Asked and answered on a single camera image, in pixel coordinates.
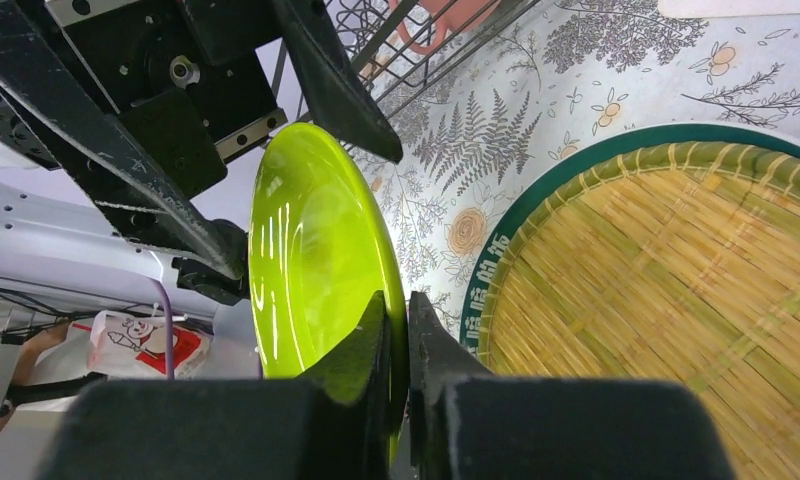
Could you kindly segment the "woven bamboo tray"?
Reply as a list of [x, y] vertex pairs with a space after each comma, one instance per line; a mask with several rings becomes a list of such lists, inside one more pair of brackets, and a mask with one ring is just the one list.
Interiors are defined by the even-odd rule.
[[800, 159], [613, 156], [544, 195], [484, 276], [487, 367], [682, 383], [739, 477], [800, 479]]

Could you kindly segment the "lime green plate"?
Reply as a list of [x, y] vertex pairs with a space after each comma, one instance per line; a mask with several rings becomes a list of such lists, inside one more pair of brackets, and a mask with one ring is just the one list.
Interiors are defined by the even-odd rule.
[[248, 284], [263, 374], [293, 378], [358, 324], [375, 292], [390, 320], [388, 452], [396, 453], [409, 382], [405, 294], [374, 195], [322, 128], [292, 123], [260, 162], [248, 229]]

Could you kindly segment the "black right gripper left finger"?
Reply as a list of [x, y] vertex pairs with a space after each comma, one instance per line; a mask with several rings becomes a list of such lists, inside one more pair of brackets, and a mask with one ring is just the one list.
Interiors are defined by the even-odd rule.
[[390, 322], [376, 292], [290, 379], [105, 381], [65, 414], [39, 479], [385, 479]]

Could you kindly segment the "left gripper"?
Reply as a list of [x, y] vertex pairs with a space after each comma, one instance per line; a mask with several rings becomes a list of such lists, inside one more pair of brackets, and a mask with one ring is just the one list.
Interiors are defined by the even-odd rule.
[[281, 32], [313, 123], [399, 162], [322, 1], [0, 1], [0, 96], [120, 238], [238, 280], [188, 197], [284, 124], [256, 54]]

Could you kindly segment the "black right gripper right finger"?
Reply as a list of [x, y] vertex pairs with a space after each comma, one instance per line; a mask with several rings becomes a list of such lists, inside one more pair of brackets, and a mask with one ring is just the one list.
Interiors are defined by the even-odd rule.
[[497, 376], [408, 304], [411, 460], [424, 479], [732, 479], [705, 407], [659, 380]]

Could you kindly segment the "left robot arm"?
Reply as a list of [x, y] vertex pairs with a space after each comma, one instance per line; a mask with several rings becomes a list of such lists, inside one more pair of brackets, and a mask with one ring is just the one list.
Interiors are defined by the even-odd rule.
[[318, 126], [402, 159], [321, 1], [0, 1], [0, 168], [61, 169], [90, 200], [0, 200], [0, 252], [245, 299], [246, 233], [193, 199], [284, 125], [272, 41]]

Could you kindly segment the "white plate green red rim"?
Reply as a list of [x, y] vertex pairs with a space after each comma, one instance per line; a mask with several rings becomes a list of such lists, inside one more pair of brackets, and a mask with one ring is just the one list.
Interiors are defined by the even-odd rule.
[[727, 122], [674, 122], [627, 130], [583, 148], [542, 174], [506, 210], [493, 228], [471, 273], [460, 316], [459, 343], [480, 357], [479, 327], [484, 296], [497, 263], [520, 225], [538, 205], [572, 177], [597, 163], [640, 147], [686, 141], [725, 141], [754, 145], [787, 153], [800, 159], [800, 136], [763, 127]]

